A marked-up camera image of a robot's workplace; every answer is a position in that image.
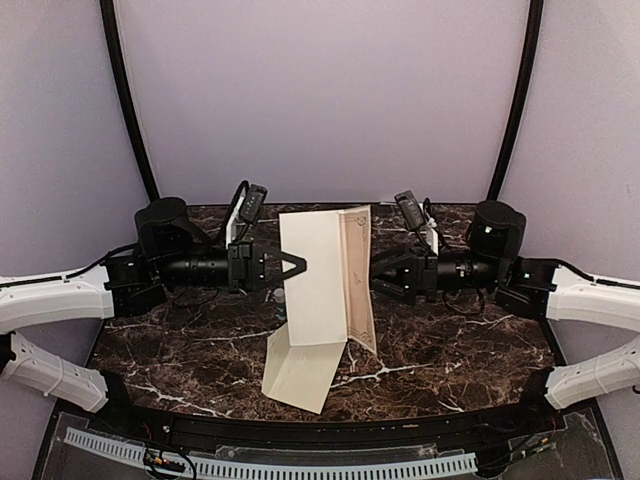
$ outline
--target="brown marble surface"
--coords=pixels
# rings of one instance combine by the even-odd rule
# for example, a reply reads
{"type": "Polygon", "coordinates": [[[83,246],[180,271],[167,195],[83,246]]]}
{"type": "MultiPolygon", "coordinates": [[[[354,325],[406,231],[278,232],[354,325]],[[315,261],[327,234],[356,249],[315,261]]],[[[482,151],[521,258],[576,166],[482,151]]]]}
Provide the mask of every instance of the brown marble surface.
{"type": "MultiPolygon", "coordinates": [[[[336,205],[267,206],[248,237],[278,244],[278,211],[336,205]]],[[[213,233],[222,207],[191,207],[190,216],[213,233]]],[[[434,206],[453,247],[473,206],[434,206]]],[[[372,253],[414,243],[394,207],[372,210],[372,253]]],[[[529,374],[553,364],[535,321],[506,314],[487,302],[464,317],[441,301],[415,307],[372,292],[378,358],[349,342],[321,415],[262,395],[267,337],[282,322],[268,292],[228,295],[178,290],[171,302],[136,318],[105,326],[91,367],[123,375],[138,405],[246,420],[365,421],[415,418],[517,402],[529,374]]],[[[451,301],[473,307],[475,295],[451,301]]]]}

